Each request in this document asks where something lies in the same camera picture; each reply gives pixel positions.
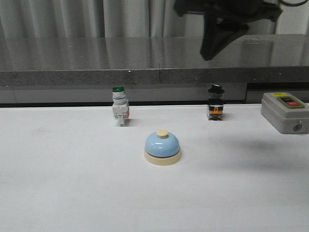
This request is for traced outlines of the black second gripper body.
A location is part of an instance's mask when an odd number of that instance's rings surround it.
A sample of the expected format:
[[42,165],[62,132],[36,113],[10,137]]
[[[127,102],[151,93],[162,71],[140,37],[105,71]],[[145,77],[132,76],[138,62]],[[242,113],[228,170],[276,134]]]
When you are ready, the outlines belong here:
[[206,15],[238,23],[251,23],[261,19],[276,21],[282,9],[263,0],[176,0],[173,8],[178,16]]

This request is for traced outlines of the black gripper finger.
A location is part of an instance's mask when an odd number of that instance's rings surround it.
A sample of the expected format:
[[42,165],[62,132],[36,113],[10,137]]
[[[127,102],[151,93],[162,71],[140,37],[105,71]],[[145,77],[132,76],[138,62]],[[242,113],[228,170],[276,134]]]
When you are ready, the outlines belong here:
[[205,15],[201,56],[205,61],[212,60],[234,40],[247,34],[248,30],[247,24]]

